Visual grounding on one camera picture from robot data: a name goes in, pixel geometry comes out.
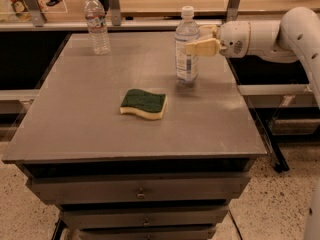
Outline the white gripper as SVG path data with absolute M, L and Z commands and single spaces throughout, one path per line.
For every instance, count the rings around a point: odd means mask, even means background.
M 204 25 L 199 27 L 199 34 L 201 41 L 185 44 L 187 55 L 215 56 L 220 51 L 227 58 L 242 58 L 249 47 L 250 23 L 229 21 L 219 28 L 217 25 Z

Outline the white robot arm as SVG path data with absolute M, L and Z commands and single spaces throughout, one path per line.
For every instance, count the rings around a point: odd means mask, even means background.
M 229 21 L 200 27 L 200 37 L 187 50 L 197 55 L 221 54 L 234 61 L 259 58 L 246 77 L 268 83 L 238 80 L 249 107 L 272 108 L 278 115 L 292 112 L 303 131 L 320 106 L 320 21 L 314 11 L 297 7 L 278 20 Z M 213 240 L 320 240 L 319 143 L 305 136 L 283 136 L 272 146 L 286 158 L 288 170 L 274 168 L 275 155 L 262 157 L 251 168 L 251 182 L 240 199 L 230 204 L 227 218 Z

